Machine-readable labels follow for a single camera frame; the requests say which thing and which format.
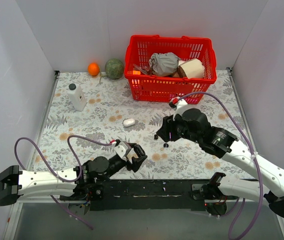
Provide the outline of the white earbud charging case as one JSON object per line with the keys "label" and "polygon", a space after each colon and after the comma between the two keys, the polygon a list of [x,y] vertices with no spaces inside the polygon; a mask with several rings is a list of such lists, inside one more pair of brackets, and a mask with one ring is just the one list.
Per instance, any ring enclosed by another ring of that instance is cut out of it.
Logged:
{"label": "white earbud charging case", "polygon": [[122,124],[125,128],[127,128],[127,127],[131,127],[131,126],[135,125],[135,123],[136,123],[135,119],[128,118],[128,119],[125,119]]}

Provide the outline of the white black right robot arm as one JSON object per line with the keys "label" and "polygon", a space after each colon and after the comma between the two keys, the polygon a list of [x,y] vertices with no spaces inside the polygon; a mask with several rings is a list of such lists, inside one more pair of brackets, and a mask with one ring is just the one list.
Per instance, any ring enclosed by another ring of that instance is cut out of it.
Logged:
{"label": "white black right robot arm", "polygon": [[206,115],[198,109],[188,108],[164,117],[156,134],[166,143],[179,139],[197,143],[204,152],[238,166],[256,179],[242,180],[217,172],[206,185],[195,191],[197,197],[213,200],[235,196],[262,201],[284,218],[284,169],[258,154],[252,155],[234,134],[211,126]]}

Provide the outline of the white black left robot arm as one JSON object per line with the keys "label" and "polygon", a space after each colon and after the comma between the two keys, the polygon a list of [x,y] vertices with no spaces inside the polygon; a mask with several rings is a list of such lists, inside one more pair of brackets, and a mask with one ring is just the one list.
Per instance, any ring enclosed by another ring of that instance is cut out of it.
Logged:
{"label": "white black left robot arm", "polygon": [[63,200],[98,200],[102,183],[125,168],[137,172],[147,158],[139,144],[117,140],[115,155],[98,156],[81,166],[59,171],[27,171],[12,165],[0,173],[0,207],[30,197],[60,196]]}

